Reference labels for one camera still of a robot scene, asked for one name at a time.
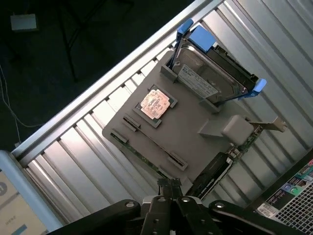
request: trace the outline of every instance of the corrugated metal surface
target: corrugated metal surface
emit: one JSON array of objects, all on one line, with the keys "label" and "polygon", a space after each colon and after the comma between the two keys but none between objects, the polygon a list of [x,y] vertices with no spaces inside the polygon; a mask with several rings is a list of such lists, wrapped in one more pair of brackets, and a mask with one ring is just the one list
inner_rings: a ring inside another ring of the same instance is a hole
[{"label": "corrugated metal surface", "polygon": [[[280,116],[289,125],[284,133],[264,132],[205,198],[205,205],[223,199],[246,206],[312,146],[311,12],[309,1],[227,0],[203,19],[219,43],[248,71],[268,80],[260,96],[239,104],[253,119],[271,121]],[[141,200],[156,193],[155,178],[129,162],[102,137],[101,130],[168,50],[170,47],[146,61],[146,66],[126,77],[118,88],[109,84],[115,90],[109,96],[102,96],[105,92],[95,95],[90,103],[98,103],[91,111],[69,129],[59,129],[56,141],[57,131],[52,132],[53,140],[45,139],[47,148],[36,146],[32,152],[23,152],[32,157],[40,149],[27,171],[67,222],[125,197]]]},{"label": "corrugated metal surface", "polygon": [[268,84],[239,102],[251,117],[280,116],[289,130],[266,132],[205,204],[223,199],[245,206],[313,144],[313,4],[302,0],[227,0],[203,19],[248,71]]}]

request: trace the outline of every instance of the cable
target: cable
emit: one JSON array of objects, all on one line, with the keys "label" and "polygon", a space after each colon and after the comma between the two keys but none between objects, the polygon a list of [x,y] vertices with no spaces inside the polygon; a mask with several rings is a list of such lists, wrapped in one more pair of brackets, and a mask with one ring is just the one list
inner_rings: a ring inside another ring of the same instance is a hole
[{"label": "cable", "polygon": [[7,83],[6,83],[6,79],[5,79],[5,76],[4,76],[1,64],[0,64],[0,70],[1,70],[1,74],[2,74],[3,80],[5,82],[5,89],[6,89],[6,95],[7,95],[7,98],[8,98],[8,103],[5,101],[5,98],[4,98],[3,84],[2,84],[2,80],[0,78],[0,86],[1,86],[1,91],[2,91],[2,100],[3,100],[4,104],[6,105],[6,107],[10,110],[10,112],[11,112],[12,116],[15,118],[15,120],[18,121],[22,126],[27,127],[27,128],[43,126],[44,124],[26,125],[17,117],[15,112],[11,109],[11,105],[9,104],[9,96],[8,96],[8,93],[7,93]]}]

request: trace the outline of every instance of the hard drive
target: hard drive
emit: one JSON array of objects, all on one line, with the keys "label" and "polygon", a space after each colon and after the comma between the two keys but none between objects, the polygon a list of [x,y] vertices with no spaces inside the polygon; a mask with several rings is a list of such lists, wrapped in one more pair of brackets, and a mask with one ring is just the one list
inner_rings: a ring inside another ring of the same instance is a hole
[{"label": "hard drive", "polygon": [[176,49],[172,70],[179,82],[215,105],[248,94],[258,80],[221,47],[212,47],[204,53],[188,40],[188,35]]}]

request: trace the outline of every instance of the screw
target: screw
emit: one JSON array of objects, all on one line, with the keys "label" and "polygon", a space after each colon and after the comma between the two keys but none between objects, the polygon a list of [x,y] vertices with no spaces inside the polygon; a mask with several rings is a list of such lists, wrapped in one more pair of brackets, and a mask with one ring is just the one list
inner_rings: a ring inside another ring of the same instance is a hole
[{"label": "screw", "polygon": [[127,207],[133,207],[135,204],[133,202],[129,202],[126,204]]},{"label": "screw", "polygon": [[158,201],[159,201],[159,202],[165,202],[166,199],[165,199],[164,197],[160,197],[160,198],[158,199]]},{"label": "screw", "polygon": [[190,201],[189,197],[183,197],[181,200],[182,200],[183,202],[189,202],[189,201]]},{"label": "screw", "polygon": [[218,202],[218,203],[215,204],[215,206],[217,208],[223,208],[225,205],[223,203]]}]

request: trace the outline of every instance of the metal mesh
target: metal mesh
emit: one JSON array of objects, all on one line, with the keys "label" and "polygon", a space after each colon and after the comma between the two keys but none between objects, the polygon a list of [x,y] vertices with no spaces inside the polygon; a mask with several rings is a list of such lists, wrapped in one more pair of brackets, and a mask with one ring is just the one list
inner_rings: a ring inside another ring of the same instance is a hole
[{"label": "metal mesh", "polygon": [[309,185],[275,217],[290,227],[313,235],[313,185]]}]

